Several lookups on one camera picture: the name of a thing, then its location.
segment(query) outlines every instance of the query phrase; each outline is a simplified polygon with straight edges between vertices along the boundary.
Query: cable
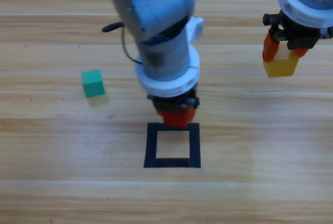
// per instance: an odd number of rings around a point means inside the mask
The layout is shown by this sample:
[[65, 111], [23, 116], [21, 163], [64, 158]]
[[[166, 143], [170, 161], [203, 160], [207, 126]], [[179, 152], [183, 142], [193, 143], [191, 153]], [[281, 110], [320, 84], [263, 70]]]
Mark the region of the cable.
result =
[[123, 26], [123, 29], [122, 29], [122, 32], [121, 32], [121, 43], [123, 45], [123, 50], [126, 54], [126, 56], [133, 62], [137, 63], [137, 64], [142, 64], [140, 61], [137, 61], [135, 60], [133, 57], [131, 57], [129, 55], [129, 53], [127, 52], [127, 49], [126, 49], [126, 44], [125, 44], [125, 26]]

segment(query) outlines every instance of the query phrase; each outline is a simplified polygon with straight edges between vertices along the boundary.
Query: wood grain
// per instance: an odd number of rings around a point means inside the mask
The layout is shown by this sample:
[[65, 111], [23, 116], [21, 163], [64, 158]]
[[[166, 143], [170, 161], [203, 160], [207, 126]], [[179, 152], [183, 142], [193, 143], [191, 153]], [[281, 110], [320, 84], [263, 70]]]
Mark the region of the wood grain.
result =
[[[111, 0], [0, 0], [0, 224], [333, 222], [332, 41], [293, 77], [262, 65], [277, 0], [197, 0], [202, 169], [145, 169], [161, 121], [123, 54]], [[136, 56], [132, 37], [126, 36]], [[87, 100], [81, 71], [101, 69]], [[159, 135], [158, 157], [188, 154]]]

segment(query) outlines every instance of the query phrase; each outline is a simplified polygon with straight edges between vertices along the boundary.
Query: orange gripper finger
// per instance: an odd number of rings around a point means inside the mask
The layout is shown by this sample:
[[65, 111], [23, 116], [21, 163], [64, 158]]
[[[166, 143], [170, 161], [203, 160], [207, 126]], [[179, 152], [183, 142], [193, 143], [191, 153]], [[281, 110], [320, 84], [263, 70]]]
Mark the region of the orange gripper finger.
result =
[[195, 109], [181, 108], [179, 114], [172, 112], [159, 111], [158, 114], [163, 117], [163, 122], [170, 127], [186, 129], [187, 124], [193, 121]]
[[297, 49], [295, 49], [295, 52], [296, 52], [297, 56], [299, 58], [301, 58], [308, 52], [308, 50], [309, 50], [308, 48], [297, 48]]
[[264, 50], [262, 58], [264, 61], [272, 61], [279, 50], [279, 44], [272, 40], [271, 34], [268, 32], [264, 41]]

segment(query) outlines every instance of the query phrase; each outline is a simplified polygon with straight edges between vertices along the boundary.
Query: yellow block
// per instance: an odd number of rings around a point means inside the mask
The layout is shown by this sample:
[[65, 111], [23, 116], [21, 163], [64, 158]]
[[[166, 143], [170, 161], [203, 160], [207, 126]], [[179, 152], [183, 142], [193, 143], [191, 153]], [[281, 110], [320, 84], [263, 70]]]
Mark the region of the yellow block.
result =
[[264, 61], [268, 77], [291, 77], [296, 69], [299, 57], [295, 51], [290, 51], [288, 59]]

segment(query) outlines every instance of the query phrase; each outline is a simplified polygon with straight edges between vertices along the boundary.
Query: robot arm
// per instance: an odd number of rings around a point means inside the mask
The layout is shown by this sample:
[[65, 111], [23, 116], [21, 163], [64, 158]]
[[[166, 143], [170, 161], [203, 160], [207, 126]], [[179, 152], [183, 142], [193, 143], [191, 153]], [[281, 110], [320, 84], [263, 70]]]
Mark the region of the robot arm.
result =
[[199, 105], [199, 54], [194, 48], [203, 20], [194, 18], [195, 0], [113, 0], [139, 56], [136, 72], [164, 123], [185, 128]]
[[[278, 0], [279, 14], [265, 14], [263, 23], [271, 26], [264, 41], [263, 60], [267, 68], [278, 66], [274, 58], [281, 41], [287, 41], [289, 57], [297, 60], [312, 49], [319, 39], [333, 37], [333, 0]], [[270, 77], [291, 76], [290, 72], [271, 75]]]

